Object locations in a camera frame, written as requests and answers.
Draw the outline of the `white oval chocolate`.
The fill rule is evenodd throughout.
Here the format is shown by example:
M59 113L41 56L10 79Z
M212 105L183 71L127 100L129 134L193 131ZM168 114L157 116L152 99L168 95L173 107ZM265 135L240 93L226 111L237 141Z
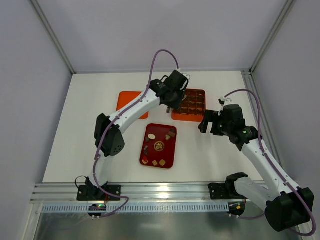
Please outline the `white oval chocolate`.
M148 135L148 138L149 138L150 140L155 140L155 139L156 139L156 136L155 136L154 134L149 134L149 135Z

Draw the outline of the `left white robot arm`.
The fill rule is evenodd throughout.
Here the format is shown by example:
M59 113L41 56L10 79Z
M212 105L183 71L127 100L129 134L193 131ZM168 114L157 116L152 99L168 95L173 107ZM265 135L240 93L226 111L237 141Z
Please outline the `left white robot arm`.
M176 69L163 79L150 79L146 89L123 108L108 116L102 113L97 117L94 130L97 150L92 176L87 176L84 185L77 187L78 201L102 201L105 196L122 198L107 192L107 184L99 185L96 172L99 159L119 154L125 147L123 134L145 113L160 105L177 110L185 98L190 78L190 75Z

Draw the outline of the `orange chocolate box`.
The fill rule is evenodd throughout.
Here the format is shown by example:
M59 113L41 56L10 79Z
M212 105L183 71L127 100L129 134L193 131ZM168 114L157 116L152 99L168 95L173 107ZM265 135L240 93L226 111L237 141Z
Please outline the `orange chocolate box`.
M174 121L200 123L206 110L206 92L203 89L186 89L185 97L178 110L171 112Z

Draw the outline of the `metal tongs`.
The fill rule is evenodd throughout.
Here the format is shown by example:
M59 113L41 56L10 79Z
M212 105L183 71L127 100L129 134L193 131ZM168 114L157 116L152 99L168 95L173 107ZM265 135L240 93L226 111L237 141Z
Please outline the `metal tongs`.
M166 113L169 114L171 111L172 111L172 108L168 106L166 109Z

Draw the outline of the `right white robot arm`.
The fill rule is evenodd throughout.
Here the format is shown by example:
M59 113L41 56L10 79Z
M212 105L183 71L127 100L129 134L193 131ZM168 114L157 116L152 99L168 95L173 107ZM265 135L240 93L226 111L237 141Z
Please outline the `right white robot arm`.
M238 104L224 106L221 111L205 110L198 129L206 133L208 124L214 136L227 136L229 141L246 156L262 177L265 187L256 184L246 173L226 177L225 183L213 185L213 198L245 197L264 211L269 225L277 232L312 221L314 194L301 188L281 168L267 150L254 126L248 126Z

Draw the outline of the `orange box lid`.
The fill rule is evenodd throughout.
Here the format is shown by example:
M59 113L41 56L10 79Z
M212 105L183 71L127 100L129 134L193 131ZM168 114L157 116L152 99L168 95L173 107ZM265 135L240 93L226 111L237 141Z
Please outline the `orange box lid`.
M118 95L116 111L125 108L127 105L132 105L131 102L135 102L135 99L142 95L141 91L122 91Z

